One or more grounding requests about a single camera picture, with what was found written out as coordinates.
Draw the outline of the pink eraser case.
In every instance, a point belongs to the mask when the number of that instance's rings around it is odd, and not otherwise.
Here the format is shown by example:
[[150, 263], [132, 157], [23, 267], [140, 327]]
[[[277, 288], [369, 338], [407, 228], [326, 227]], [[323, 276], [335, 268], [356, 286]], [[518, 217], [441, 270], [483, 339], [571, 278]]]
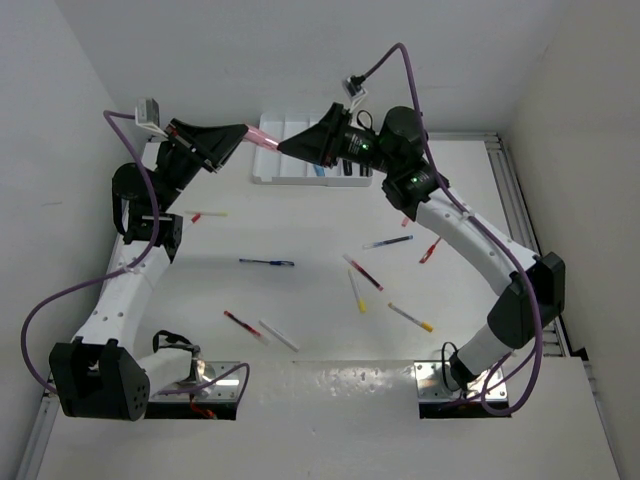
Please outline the pink eraser case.
[[247, 128], [248, 130], [243, 137], [244, 141], [250, 142], [260, 148], [278, 151], [279, 141], [276, 138], [257, 127], [247, 126]]

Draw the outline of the blue ballpoint pen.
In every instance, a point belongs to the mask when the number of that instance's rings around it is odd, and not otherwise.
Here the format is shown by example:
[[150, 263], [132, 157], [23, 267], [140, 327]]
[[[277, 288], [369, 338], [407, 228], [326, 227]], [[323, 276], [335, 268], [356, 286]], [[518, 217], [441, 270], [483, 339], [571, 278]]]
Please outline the blue ballpoint pen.
[[261, 264], [261, 265], [269, 265], [269, 266], [277, 266], [277, 267], [294, 267], [295, 266], [295, 263], [293, 261], [286, 261], [286, 260], [258, 260], [258, 259], [240, 258], [239, 262], [243, 264]]

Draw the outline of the dark red gel pen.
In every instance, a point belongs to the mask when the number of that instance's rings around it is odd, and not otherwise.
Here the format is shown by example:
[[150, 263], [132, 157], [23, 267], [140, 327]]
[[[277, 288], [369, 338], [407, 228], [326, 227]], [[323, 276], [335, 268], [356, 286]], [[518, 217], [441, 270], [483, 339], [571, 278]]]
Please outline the dark red gel pen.
[[360, 275], [362, 275], [369, 283], [371, 283], [378, 291], [382, 292], [384, 287], [382, 284], [376, 280], [360, 263], [354, 260], [348, 254], [342, 255], [343, 259], [353, 267]]

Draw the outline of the red ballpoint pen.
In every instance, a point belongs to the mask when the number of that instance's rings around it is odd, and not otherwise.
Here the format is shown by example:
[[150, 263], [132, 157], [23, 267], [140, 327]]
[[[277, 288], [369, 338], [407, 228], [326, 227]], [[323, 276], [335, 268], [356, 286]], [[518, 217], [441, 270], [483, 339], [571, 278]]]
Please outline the red ballpoint pen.
[[424, 255], [419, 260], [420, 264], [425, 264], [431, 258], [431, 256], [434, 254], [434, 252], [435, 252], [437, 246], [439, 245], [439, 243], [441, 242], [441, 240], [442, 240], [442, 238], [438, 237], [437, 240], [427, 249], [427, 251], [424, 253]]

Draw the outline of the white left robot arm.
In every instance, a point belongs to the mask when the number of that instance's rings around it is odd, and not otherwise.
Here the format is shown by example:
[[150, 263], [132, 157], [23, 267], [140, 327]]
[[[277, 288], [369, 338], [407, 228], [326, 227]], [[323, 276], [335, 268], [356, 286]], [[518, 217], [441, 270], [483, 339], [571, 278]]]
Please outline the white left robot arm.
[[242, 394], [213, 390], [199, 346], [160, 330], [151, 354], [137, 359], [134, 340], [182, 240], [184, 221], [170, 213], [171, 205], [200, 170], [219, 171], [248, 132], [244, 124], [197, 127], [172, 120], [154, 169], [127, 163], [114, 173], [113, 218], [123, 240], [118, 267], [84, 325], [49, 355], [66, 416], [137, 421], [171, 413], [179, 419], [235, 419]]

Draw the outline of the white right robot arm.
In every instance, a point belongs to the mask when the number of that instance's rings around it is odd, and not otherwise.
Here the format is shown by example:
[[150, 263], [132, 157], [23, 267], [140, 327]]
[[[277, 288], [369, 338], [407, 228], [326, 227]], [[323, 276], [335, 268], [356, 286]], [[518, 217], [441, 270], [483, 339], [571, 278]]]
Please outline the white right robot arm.
[[348, 160], [384, 173], [382, 190], [389, 203], [441, 237], [489, 284], [498, 299], [485, 325], [452, 355], [447, 379], [464, 388], [528, 343], [534, 345], [534, 361], [541, 361], [542, 331], [564, 306], [563, 260], [514, 242], [462, 202], [436, 171], [413, 109], [392, 108], [373, 132], [352, 126], [348, 110], [335, 103], [317, 124], [278, 149], [322, 167]]

